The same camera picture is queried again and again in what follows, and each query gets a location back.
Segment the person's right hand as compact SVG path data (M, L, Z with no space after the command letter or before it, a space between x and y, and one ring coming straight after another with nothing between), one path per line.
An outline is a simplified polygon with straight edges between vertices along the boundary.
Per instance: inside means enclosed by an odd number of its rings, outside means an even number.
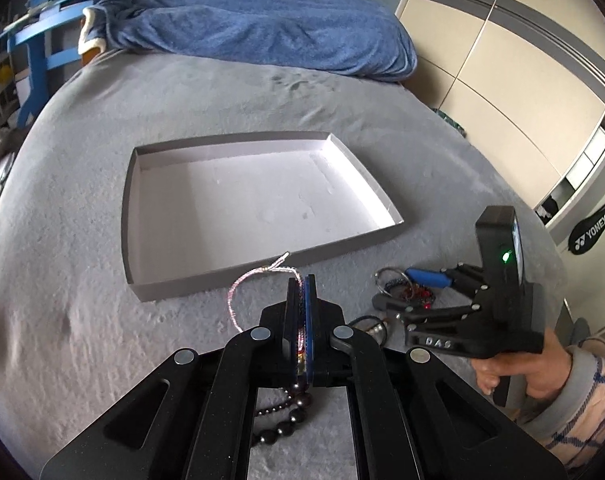
M527 396L553 401L568 381L573 358L553 330L547 328L541 353L501 353L488 360L471 359L471 364L476 384L486 396L493 394L502 377L522 375Z

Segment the striped grey sleeve forearm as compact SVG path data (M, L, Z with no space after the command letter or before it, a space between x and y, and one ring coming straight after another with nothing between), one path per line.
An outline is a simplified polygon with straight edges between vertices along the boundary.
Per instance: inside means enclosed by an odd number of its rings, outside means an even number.
M574 472L605 454L605 359L580 347L568 353L573 365L560 394L527 402L516 423Z

